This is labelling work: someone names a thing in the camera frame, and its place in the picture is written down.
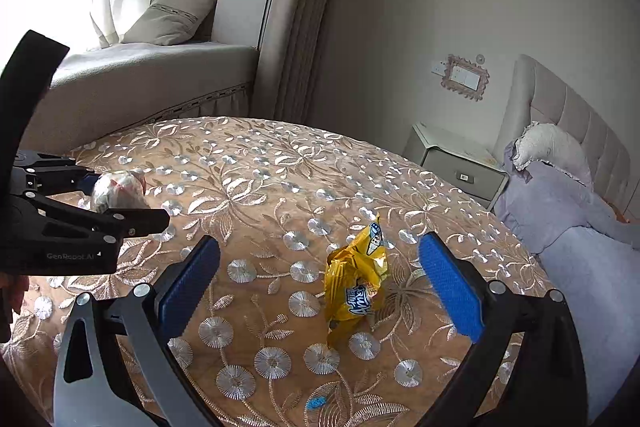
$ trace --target yellow snack wrapper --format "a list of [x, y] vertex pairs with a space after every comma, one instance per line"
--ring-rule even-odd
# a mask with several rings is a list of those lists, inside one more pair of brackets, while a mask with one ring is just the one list
[[332, 252], [324, 275], [324, 317], [329, 324], [327, 344], [353, 331], [362, 318], [382, 307], [382, 282], [386, 279], [386, 249], [380, 216], [351, 241]]

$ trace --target upholstered headboard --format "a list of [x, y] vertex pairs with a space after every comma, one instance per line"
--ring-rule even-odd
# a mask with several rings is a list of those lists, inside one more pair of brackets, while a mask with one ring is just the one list
[[520, 55], [494, 156], [522, 135], [531, 121], [555, 123], [580, 142], [589, 162], [596, 194], [622, 206], [629, 178], [626, 148], [604, 120], [571, 87], [537, 60]]

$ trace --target metal pivot bolt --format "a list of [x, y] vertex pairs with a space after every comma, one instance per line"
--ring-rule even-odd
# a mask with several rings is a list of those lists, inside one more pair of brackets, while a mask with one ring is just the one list
[[489, 291], [496, 295], [501, 295], [507, 291], [507, 286], [505, 286], [504, 282], [501, 281], [491, 281], [489, 283]]
[[135, 288], [133, 288], [133, 295], [135, 295], [136, 297], [144, 297], [145, 295], [148, 295], [150, 291], [151, 286], [143, 282], [142, 284], [139, 284]]
[[91, 295], [89, 295], [87, 292], [81, 293], [78, 297], [76, 297], [76, 303], [78, 303], [78, 306], [84, 306], [90, 300]]
[[560, 290], [551, 290], [549, 292], [549, 297], [553, 302], [562, 302], [564, 301], [564, 295]]

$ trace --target transparent plastic wrapper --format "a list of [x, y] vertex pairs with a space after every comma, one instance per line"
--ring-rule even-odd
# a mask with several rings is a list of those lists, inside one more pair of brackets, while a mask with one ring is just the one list
[[382, 282], [388, 266], [380, 216], [347, 247], [332, 252], [324, 275], [324, 317], [329, 326], [327, 344], [346, 338], [362, 318], [379, 310], [385, 299]]
[[130, 171], [105, 172], [95, 182], [91, 209], [103, 214], [108, 208], [149, 208], [145, 200], [144, 174]]

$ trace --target nightstand drawer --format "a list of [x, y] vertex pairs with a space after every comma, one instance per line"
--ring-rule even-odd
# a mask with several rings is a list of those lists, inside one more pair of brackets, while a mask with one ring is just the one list
[[487, 201], [494, 199], [495, 193], [504, 179], [504, 174], [501, 172], [435, 147], [427, 151], [422, 166], [467, 194]]

